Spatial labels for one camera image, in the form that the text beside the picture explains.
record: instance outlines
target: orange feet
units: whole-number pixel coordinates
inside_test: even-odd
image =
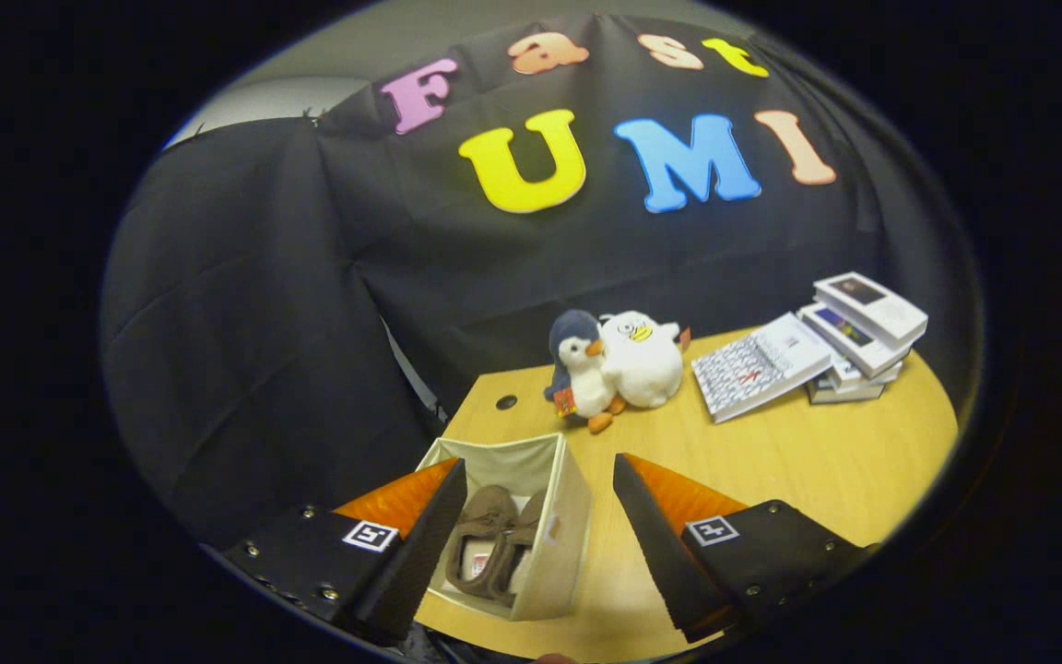
[[[614,396],[612,398],[612,404],[609,404],[609,412],[614,413],[614,415],[620,415],[620,411],[626,410],[626,399],[620,398],[620,395]]]
[[[607,412],[598,412],[589,419],[589,432],[599,433],[609,428],[612,424],[612,415]]]

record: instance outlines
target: white plush toy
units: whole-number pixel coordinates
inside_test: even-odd
[[[679,324],[658,325],[640,311],[601,317],[603,374],[638,408],[658,408],[682,385],[682,353],[674,344]]]

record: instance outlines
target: blue letter m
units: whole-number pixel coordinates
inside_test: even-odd
[[[716,194],[724,201],[759,194],[759,183],[749,175],[749,167],[732,139],[732,122],[723,116],[701,115],[691,121],[690,146],[674,138],[653,119],[632,119],[614,127],[614,134],[632,143],[641,159],[641,170],[650,185],[646,209],[652,214],[678,210],[687,204],[670,180],[672,172],[701,202],[712,189],[712,167],[716,167]]]

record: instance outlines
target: open box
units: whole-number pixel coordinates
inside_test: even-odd
[[[542,620],[566,615],[572,608],[577,579],[587,549],[593,494],[561,433],[497,445],[477,445],[438,438],[416,470],[464,459],[466,504],[478,489],[498,484],[523,509],[534,493],[547,487],[534,546],[524,556],[511,583],[514,606],[458,591],[445,580],[450,551],[442,550],[429,592],[455,605],[507,620]]]

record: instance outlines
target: stack of books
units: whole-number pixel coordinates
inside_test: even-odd
[[[928,317],[856,272],[813,283],[813,303],[798,318],[830,345],[830,367],[806,382],[809,403],[877,398],[894,381]]]
[[[805,386],[809,403],[877,398],[928,317],[856,272],[815,282],[813,303],[691,360],[716,424]]]

